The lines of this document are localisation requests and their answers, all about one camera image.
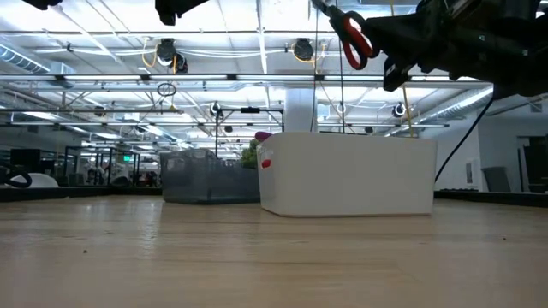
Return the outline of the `black and red scissors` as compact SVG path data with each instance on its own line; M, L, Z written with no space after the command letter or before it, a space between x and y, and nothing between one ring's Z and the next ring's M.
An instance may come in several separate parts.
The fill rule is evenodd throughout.
M324 0L311 0L313 6L326 15L342 44L348 64L355 70L366 67L368 60L378 55L366 38L365 19L354 11L343 12Z

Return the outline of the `white pillar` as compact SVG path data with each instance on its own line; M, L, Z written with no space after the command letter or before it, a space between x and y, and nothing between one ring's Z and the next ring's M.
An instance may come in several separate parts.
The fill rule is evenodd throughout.
M289 88L284 101L284 131L318 131L317 99L312 88Z

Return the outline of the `grey chair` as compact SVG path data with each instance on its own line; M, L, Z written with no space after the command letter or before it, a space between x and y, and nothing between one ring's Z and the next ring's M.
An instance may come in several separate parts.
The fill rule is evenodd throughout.
M489 167L482 169L487 189L492 193L510 193L511 187L505 167Z

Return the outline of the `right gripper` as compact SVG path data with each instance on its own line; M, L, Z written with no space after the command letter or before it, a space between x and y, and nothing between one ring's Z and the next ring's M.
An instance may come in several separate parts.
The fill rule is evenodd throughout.
M508 84L508 0L421 0L409 15L367 20L367 36L386 55L384 84L394 91L417 66L449 78Z

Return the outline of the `black metal table frame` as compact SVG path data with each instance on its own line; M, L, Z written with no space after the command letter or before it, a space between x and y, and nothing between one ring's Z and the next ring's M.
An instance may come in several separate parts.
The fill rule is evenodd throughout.
M161 188L152 187L57 187L0 188L0 203L59 198L87 198L110 195L161 196ZM476 192L472 190L435 191L436 199L461 200L475 203L505 204L548 209L548 194L524 192Z

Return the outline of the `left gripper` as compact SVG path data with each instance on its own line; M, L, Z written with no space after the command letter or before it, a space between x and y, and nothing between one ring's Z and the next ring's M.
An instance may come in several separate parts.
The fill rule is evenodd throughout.
M63 0L22 0L37 9L48 9L61 3Z

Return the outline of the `white plastic bin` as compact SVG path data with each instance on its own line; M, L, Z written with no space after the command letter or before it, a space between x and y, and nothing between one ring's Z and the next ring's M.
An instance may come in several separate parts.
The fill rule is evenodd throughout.
M258 145L260 204L287 217L432 213L431 139L285 132ZM271 160L263 169L261 163Z

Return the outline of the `grey mesh basket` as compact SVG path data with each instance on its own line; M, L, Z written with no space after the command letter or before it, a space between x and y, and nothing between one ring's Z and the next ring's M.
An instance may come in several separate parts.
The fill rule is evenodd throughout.
M168 203L246 204L260 201L259 174L204 149L160 155L162 195Z

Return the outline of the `black background frame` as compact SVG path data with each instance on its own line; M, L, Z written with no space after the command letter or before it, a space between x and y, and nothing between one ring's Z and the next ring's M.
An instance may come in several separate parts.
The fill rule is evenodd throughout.
M222 111L229 112L228 115L224 116L224 120L227 120L229 116L234 113L238 112L241 114L259 114L259 113L266 113L268 114L276 123L278 126L281 127L282 131L285 131L285 115L284 110L282 109L273 109L273 108L260 108L260 107L240 107L240 108L222 108ZM281 120L279 121L277 118L274 117L272 114L273 112L278 112L281 115ZM215 118L215 138L217 139L219 136L219 126L221 122L218 118Z

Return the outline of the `white rounded object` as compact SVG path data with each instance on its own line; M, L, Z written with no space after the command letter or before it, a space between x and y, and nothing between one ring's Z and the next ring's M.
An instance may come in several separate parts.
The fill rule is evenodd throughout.
M59 187L57 181L46 174L41 173L29 173L32 183L27 188L57 188ZM22 175L17 175L11 178L12 181L25 184L27 181Z

